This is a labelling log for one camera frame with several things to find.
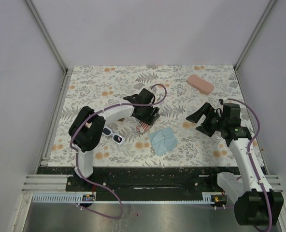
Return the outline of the flag print glasses case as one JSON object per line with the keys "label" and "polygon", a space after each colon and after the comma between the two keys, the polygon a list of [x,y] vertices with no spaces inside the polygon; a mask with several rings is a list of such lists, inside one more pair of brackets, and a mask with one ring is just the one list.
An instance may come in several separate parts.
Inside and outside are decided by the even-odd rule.
{"label": "flag print glasses case", "polygon": [[148,131],[150,128],[150,126],[144,122],[140,122],[139,125],[136,127],[136,131],[139,133],[145,133],[146,131]]}

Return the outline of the light blue cleaning cloth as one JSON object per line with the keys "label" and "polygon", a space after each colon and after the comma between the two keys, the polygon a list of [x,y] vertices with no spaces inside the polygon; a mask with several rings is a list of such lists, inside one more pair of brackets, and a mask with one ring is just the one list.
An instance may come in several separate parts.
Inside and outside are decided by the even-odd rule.
{"label": "light blue cleaning cloth", "polygon": [[178,143],[170,127],[148,134],[148,139],[157,156],[162,156],[169,151],[173,151]]}

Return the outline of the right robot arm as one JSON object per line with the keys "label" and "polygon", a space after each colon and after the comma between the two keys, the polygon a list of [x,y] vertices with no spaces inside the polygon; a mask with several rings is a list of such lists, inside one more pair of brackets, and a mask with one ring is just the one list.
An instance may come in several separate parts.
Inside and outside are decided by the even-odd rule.
{"label": "right robot arm", "polygon": [[229,172],[221,172],[208,179],[211,190],[223,191],[234,204],[234,214],[239,225],[253,226],[261,232],[263,226],[269,232],[276,225],[284,198],[273,190],[263,173],[256,156],[252,153],[253,141],[257,137],[251,135],[248,127],[241,125],[242,101],[230,99],[219,101],[223,106],[221,113],[206,102],[195,113],[186,117],[192,123],[198,123],[202,116],[204,121],[196,130],[212,137],[218,131],[227,147],[234,155],[240,177]]}

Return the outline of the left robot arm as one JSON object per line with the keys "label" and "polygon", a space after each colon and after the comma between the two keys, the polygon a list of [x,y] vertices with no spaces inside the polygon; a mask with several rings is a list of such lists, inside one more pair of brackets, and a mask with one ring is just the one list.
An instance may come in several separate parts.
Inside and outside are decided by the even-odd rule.
{"label": "left robot arm", "polygon": [[70,147],[76,151],[76,185],[83,191],[93,186],[93,150],[98,146],[104,127],[122,118],[134,117],[152,126],[160,117],[154,104],[118,103],[101,110],[84,106],[69,129]]}

